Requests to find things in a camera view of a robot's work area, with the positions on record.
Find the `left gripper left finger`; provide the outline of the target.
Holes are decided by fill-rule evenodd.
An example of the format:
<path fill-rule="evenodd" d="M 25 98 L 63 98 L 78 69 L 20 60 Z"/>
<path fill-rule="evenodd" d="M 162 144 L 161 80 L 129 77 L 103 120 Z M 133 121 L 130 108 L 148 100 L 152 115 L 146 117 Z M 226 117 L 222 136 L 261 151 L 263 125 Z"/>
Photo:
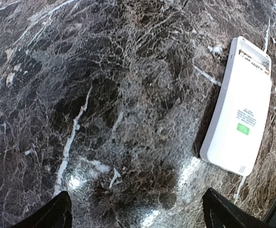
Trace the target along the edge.
<path fill-rule="evenodd" d="M 34 214 L 12 228 L 71 228 L 72 202 L 67 191 L 62 191 Z"/>

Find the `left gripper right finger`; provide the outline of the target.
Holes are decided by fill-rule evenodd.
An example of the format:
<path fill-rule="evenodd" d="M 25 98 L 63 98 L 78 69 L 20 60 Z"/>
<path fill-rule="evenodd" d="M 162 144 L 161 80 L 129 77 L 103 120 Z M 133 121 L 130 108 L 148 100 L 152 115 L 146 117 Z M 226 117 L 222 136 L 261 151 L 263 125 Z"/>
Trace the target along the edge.
<path fill-rule="evenodd" d="M 208 228 L 270 227 L 238 208 L 213 188 L 209 188 L 203 195 L 202 206 L 205 225 Z"/>

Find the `white remote control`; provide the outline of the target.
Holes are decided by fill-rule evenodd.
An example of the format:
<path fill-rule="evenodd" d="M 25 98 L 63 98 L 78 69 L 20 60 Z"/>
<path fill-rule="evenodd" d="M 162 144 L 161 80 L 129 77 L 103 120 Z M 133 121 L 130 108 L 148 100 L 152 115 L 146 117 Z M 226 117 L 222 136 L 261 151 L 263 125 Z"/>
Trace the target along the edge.
<path fill-rule="evenodd" d="M 269 65 L 269 75 L 239 55 Z M 240 176 L 255 165 L 271 96 L 271 58 L 242 36 L 231 42 L 218 100 L 200 148 L 200 158 Z"/>

